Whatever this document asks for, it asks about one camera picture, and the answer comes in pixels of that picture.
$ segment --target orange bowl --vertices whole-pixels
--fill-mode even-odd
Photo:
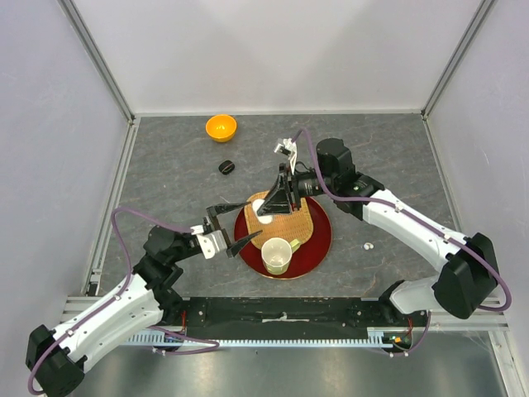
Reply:
[[[237,131],[235,118],[227,114],[217,114],[206,123],[207,134],[217,142],[228,142]]]

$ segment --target wall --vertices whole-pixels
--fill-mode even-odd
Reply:
[[[0,11],[0,395],[27,395],[27,338],[79,294],[126,134],[55,0]]]
[[[420,109],[479,0],[76,0],[138,113]]]
[[[431,116],[463,228],[492,237],[529,368],[529,3],[498,2]]]

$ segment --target gray floor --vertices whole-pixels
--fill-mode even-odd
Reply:
[[[429,334],[408,358],[354,348],[232,348],[196,356],[119,347],[74,397],[507,397],[487,334]]]
[[[430,218],[452,227],[427,135],[418,115],[287,115],[237,117],[235,138],[218,144],[207,137],[207,117],[149,117],[140,129],[122,192],[121,205],[179,225],[201,222],[205,208],[215,203],[240,202],[267,190],[284,160],[273,153],[280,137],[308,127],[314,143],[340,137],[360,170],[386,185],[400,199]],[[298,159],[310,163],[307,147],[299,143]],[[235,171],[221,175],[226,159]],[[195,256],[180,262],[184,274],[175,289],[182,296],[373,296],[394,281],[433,274],[431,267],[396,238],[339,211],[328,198],[318,201],[333,228],[327,258],[309,275],[283,281],[265,278],[241,258],[224,255],[210,261]],[[232,231],[235,214],[221,222]],[[119,218],[120,229],[136,263],[150,226],[129,215]],[[362,246],[372,242],[374,249]],[[110,241],[100,294],[125,274],[123,254]]]

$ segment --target mug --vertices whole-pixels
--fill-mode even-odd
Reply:
[[[288,269],[292,254],[301,246],[299,240],[287,242],[283,238],[270,238],[261,248],[263,265],[271,275],[282,275]]]

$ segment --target red plate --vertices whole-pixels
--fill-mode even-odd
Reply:
[[[271,275],[265,269],[261,259],[261,250],[249,242],[241,251],[240,255],[246,264],[262,275],[271,279],[295,279],[307,274],[309,271],[316,269],[322,263],[323,258],[329,252],[332,241],[332,229],[329,217],[323,210],[322,206],[313,198],[306,198],[308,211],[311,214],[314,231],[311,238],[305,244],[302,244],[292,255],[290,266],[282,275]],[[246,226],[245,211],[239,212],[235,220],[235,230],[233,232],[235,241],[248,235]]]

